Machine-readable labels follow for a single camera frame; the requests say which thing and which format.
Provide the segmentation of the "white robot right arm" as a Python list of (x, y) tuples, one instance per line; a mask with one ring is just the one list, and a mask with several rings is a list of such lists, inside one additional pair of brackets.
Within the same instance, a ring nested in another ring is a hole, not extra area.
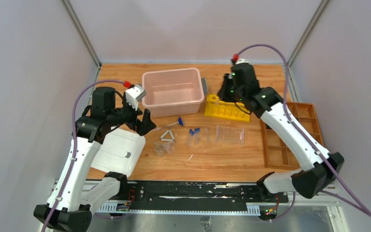
[(260, 87), (251, 65), (245, 59), (233, 62), (224, 74), (218, 92), (221, 100), (241, 103), (268, 125), (295, 156), (300, 167), (284, 173), (269, 173), (257, 181), (257, 197), (268, 202), (279, 192), (296, 192), (311, 199), (331, 184), (340, 171), (344, 157), (332, 153), (293, 116), (285, 100), (272, 87)]

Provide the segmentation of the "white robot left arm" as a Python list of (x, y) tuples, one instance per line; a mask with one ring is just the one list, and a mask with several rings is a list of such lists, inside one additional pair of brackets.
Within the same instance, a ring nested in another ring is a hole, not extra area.
[[(139, 108), (145, 95), (140, 85), (131, 85), (122, 94), (113, 87), (93, 91), (92, 103), (72, 120), (70, 152), (58, 183), (46, 203), (34, 209), (42, 231), (85, 232), (111, 197), (127, 197), (128, 177), (144, 148), (145, 135), (156, 127), (150, 111)], [(96, 155), (108, 158), (111, 167), (100, 183), (84, 192)]]

